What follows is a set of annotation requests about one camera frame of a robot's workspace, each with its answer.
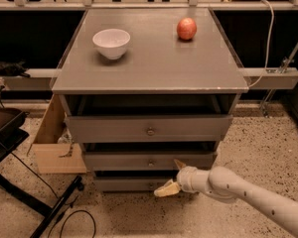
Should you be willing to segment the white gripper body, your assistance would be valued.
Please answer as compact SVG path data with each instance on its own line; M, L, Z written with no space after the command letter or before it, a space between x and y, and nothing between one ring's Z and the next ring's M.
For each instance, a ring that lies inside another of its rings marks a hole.
M188 193L208 193L211 189L209 171L199 170L196 167L185 166L176 176L178 189Z

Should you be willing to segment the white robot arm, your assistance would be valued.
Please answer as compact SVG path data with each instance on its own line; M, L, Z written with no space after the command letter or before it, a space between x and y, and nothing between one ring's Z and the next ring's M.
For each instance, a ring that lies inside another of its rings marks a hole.
M187 166L174 160L178 173L176 180L169 179L154 190L157 197L174 195L180 191L202 194L224 203L241 199L298 238L298 202L255 185L225 167L209 171Z

